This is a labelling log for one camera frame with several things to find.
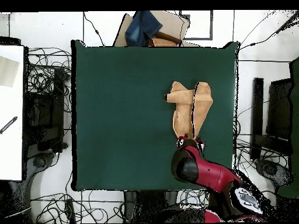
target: green tabletop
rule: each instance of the green tabletop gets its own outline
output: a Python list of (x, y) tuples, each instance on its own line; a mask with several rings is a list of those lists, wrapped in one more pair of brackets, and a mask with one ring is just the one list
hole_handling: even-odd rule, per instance
[(200, 130), (205, 157), (231, 167), (235, 59), (238, 43), (205, 47), (84, 47), (72, 41), (77, 136), (76, 190), (182, 190), (171, 159), (175, 104), (164, 94), (173, 81), (194, 89), (207, 82), (214, 100)]

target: blue cloth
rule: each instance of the blue cloth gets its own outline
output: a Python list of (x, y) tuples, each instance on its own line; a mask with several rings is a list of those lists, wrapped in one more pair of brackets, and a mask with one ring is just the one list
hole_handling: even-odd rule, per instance
[(148, 39), (154, 36), (162, 27), (155, 16), (149, 11), (138, 11), (126, 31), (128, 46), (146, 46)]

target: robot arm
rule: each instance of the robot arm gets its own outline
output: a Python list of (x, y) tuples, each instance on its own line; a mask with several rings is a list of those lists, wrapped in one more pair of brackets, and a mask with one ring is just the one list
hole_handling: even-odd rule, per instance
[(172, 159), (173, 176), (181, 182), (208, 188), (212, 192), (209, 205), (221, 209), (214, 211), (221, 219), (261, 215), (258, 201), (243, 187), (244, 182), (233, 170), (200, 158), (204, 146), (199, 139), (180, 136)]

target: tan cloth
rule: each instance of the tan cloth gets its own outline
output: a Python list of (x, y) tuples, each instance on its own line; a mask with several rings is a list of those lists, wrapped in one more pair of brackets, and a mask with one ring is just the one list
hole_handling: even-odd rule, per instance
[(152, 38), (152, 42), (155, 47), (176, 47), (176, 43), (170, 40), (164, 40), (162, 38)]
[(172, 119), (176, 136), (196, 138), (213, 103), (208, 83), (198, 82), (194, 90), (188, 90), (174, 81), (165, 99), (169, 103), (176, 103)]

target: white floor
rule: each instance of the white floor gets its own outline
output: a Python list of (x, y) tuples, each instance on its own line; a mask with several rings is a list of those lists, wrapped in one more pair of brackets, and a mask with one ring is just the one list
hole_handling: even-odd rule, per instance
[[(272, 10), (214, 10), (213, 22), (213, 41), (191, 41), (201, 46), (223, 47), (230, 41), (243, 42), (245, 37), (252, 29)], [(103, 42), (106, 46), (111, 46), (119, 29), (119, 25), (126, 12), (87, 12), (86, 17), (90, 19), (98, 29)], [(245, 40), (241, 45), (244, 47), (250, 43), (266, 39), (278, 29), (289, 17), (291, 12), (287, 10), (277, 10), (269, 15)], [(10, 18), (10, 28), (8, 16), (0, 15), (0, 36), (11, 36), (21, 39), (22, 44), (29, 48), (35, 47), (58, 47), (71, 52), (70, 41), (78, 39), (84, 41), (87, 46), (101, 46), (99, 37), (94, 32), (90, 23), (84, 21), (82, 12), (39, 12), (39, 13), (13, 13)], [(291, 27), (262, 44), (247, 47), (239, 53), (239, 95), (238, 112), (251, 106), (252, 81), (255, 77), (264, 78), (264, 100), (268, 99), (269, 84), (271, 81), (289, 78), (288, 62), (299, 56), (299, 29), (298, 26)], [(65, 61), (65, 58), (55, 57), (53, 61)], [(264, 128), (266, 128), (267, 104), (264, 107)], [(248, 110), (240, 115), (241, 133), (250, 132), (251, 111)], [(65, 126), (69, 128), (71, 116), (65, 113)], [(67, 133), (64, 142), (69, 144), (69, 148), (60, 154), (58, 163), (40, 173), (34, 179), (32, 185), (32, 198), (45, 195), (64, 193), (72, 170), (71, 155), (71, 133)], [(249, 141), (248, 136), (240, 139)], [(254, 169), (248, 169), (250, 179), (256, 183), (260, 190), (272, 190), (270, 181), (259, 176)], [(70, 186), (67, 187), (68, 193), (75, 199), (81, 200), (81, 193), (74, 192)], [(82, 193), (82, 200), (86, 207), (90, 191)], [(113, 207), (119, 207), (123, 200), (121, 191), (94, 191), (91, 194), (92, 201), (114, 201), (114, 202), (91, 202), (92, 208), (103, 208), (109, 216), (113, 216)], [(34, 218), (48, 204), (45, 201), (33, 201), (32, 212)], [(80, 207), (75, 204), (75, 210), (80, 211)], [(96, 219), (102, 217), (100, 211), (95, 211)], [(50, 215), (44, 214), (41, 221), (51, 219)], [(93, 223), (90, 216), (83, 218), (82, 223)], [(109, 223), (120, 223), (122, 220), (117, 216), (112, 218)]]

